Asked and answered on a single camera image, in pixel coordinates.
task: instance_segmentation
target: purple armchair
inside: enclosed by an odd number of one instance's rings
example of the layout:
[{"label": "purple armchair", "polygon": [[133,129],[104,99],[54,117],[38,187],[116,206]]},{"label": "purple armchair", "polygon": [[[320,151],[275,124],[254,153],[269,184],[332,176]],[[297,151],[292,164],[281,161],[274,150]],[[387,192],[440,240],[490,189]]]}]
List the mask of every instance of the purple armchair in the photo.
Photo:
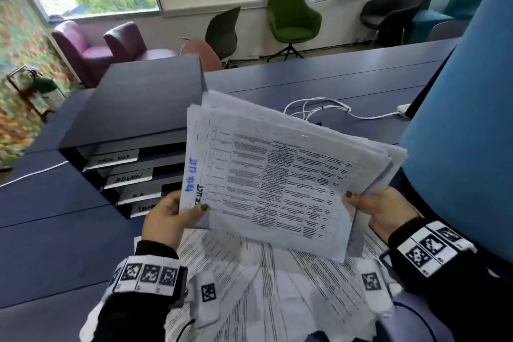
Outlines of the purple armchair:
[{"label": "purple armchair", "polygon": [[114,62],[108,46],[91,46],[73,21],[65,21],[52,30],[57,45],[87,88],[96,87]]},{"label": "purple armchair", "polygon": [[133,22],[124,23],[107,31],[103,34],[103,38],[114,55],[116,63],[176,56],[176,53],[169,49],[148,50],[139,28]]}]

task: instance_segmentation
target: colorful mural wall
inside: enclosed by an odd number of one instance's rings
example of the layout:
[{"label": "colorful mural wall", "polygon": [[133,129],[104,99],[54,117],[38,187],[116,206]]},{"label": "colorful mural wall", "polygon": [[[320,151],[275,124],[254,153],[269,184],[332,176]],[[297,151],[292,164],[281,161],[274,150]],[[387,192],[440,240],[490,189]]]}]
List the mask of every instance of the colorful mural wall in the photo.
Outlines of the colorful mural wall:
[{"label": "colorful mural wall", "polygon": [[[23,63],[52,77],[64,94],[77,88],[27,2],[0,0],[0,168],[22,156],[42,128],[41,118],[5,78]],[[37,98],[32,102],[42,105]]]}]

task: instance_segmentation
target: file organizer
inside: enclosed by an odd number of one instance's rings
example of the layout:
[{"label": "file organizer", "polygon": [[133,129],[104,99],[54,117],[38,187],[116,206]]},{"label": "file organizer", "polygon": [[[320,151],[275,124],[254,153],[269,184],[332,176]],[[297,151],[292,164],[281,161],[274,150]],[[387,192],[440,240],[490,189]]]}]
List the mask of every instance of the file organizer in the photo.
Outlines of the file organizer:
[{"label": "file organizer", "polygon": [[205,90],[195,55],[113,64],[60,151],[123,216],[143,215],[182,187],[187,108]]}]

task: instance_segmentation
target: black chair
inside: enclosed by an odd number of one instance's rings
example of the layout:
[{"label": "black chair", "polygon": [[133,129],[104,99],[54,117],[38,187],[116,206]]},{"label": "black chair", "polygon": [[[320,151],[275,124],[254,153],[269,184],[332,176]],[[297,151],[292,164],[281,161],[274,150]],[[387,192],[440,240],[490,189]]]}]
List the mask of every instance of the black chair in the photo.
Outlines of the black chair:
[{"label": "black chair", "polygon": [[439,41],[441,39],[459,38],[465,33],[469,23],[470,21],[459,20],[439,23],[431,29],[427,40]]},{"label": "black chair", "polygon": [[381,30],[401,30],[401,45],[407,25],[419,12],[423,0],[370,0],[363,6],[360,22],[366,28],[376,30],[371,47]]},{"label": "black chair", "polygon": [[212,18],[207,27],[205,42],[210,45],[220,60],[230,57],[237,49],[235,24],[239,18],[240,7],[224,11]]}]

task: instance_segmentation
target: purple table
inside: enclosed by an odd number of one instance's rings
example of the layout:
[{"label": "purple table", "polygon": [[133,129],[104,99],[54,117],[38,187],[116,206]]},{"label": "purple table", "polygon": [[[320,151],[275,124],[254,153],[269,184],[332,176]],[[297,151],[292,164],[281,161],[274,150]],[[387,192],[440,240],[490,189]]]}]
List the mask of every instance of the purple table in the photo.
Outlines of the purple table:
[{"label": "purple table", "polygon": [[[277,110],[295,99],[328,96],[343,99],[356,115],[375,116],[411,103],[455,43],[256,65],[206,73],[205,79],[210,89]],[[11,179],[60,162],[55,149],[90,95],[91,91],[77,92],[64,104]],[[399,117],[358,120],[336,110],[320,112],[312,121],[387,143],[396,143],[408,123]],[[0,300],[2,339],[78,340],[87,313],[99,300],[112,269],[131,252],[144,218],[122,219],[67,165],[0,189],[0,205],[1,241],[15,249],[0,252],[1,264],[20,271],[1,277],[2,286],[8,287]]]}]

